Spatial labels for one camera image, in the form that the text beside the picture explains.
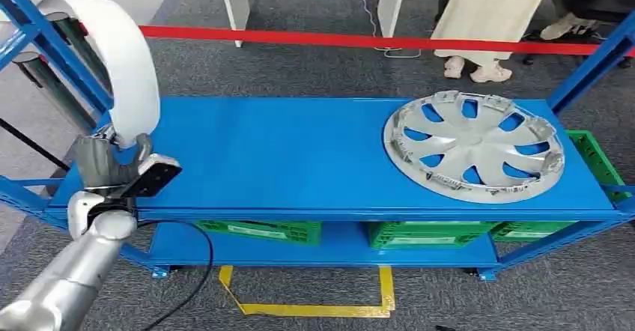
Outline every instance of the white sneaker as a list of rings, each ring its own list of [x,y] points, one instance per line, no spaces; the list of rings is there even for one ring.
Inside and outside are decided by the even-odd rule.
[[[580,19],[573,13],[568,13],[557,22],[542,29],[540,38],[542,40],[555,40],[575,28],[590,28],[594,24],[595,20]]]
[[[464,66],[465,59],[460,56],[453,56],[446,61],[446,71],[443,75],[450,79],[460,79]]]
[[[511,70],[505,69],[496,64],[495,67],[478,67],[474,73],[470,74],[474,82],[504,82],[511,78]]]

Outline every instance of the black chair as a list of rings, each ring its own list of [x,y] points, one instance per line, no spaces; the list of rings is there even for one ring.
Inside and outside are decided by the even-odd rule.
[[[635,8],[635,0],[562,0],[565,9],[580,19],[597,20],[604,23],[619,24]],[[594,28],[568,32],[555,40],[542,40],[540,32],[533,32],[524,40],[544,41],[547,43],[601,43],[595,37]],[[535,55],[527,55],[523,64],[533,64]],[[619,63],[620,68],[631,66],[631,58],[627,57]]]

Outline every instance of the red rope barrier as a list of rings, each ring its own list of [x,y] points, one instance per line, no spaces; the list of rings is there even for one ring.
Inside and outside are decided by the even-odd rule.
[[[433,40],[420,37],[371,37],[365,35],[318,34],[297,31],[231,30],[183,26],[140,25],[146,37],[195,40],[242,40],[251,43],[343,46],[358,48],[455,49],[522,54],[590,55],[598,45],[483,40]]]

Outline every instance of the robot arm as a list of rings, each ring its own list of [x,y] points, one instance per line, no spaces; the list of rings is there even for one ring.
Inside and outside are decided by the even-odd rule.
[[[130,165],[113,154],[112,134],[100,130],[82,138],[77,164],[85,190],[69,200],[73,242],[0,311],[0,331],[75,331],[97,298],[137,219],[122,206],[137,196],[156,195],[181,168],[176,160],[150,154],[147,135]]]
[[[88,231],[66,246],[0,311],[0,330],[79,330],[136,225],[137,220],[124,210],[97,216]]]

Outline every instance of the green basket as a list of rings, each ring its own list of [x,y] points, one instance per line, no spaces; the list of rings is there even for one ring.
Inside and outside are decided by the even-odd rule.
[[[574,142],[578,153],[598,180],[607,185],[624,185],[624,181],[604,154],[593,135],[586,130],[568,130],[567,134]],[[630,198],[629,192],[606,192],[609,200],[618,202]]]
[[[568,130],[567,134],[598,183],[624,185],[624,181],[589,131]],[[607,192],[607,197],[613,202],[630,196],[629,192]],[[574,222],[505,222],[492,230],[492,237],[500,242],[532,242],[560,231]]]
[[[368,239],[375,249],[461,247],[499,222],[431,221],[367,222]]]
[[[575,221],[504,222],[492,230],[492,237],[499,242],[530,243],[573,223]]]
[[[226,232],[248,237],[260,237],[290,243],[315,246],[320,243],[321,222],[256,222],[256,221],[197,221],[205,231]]]

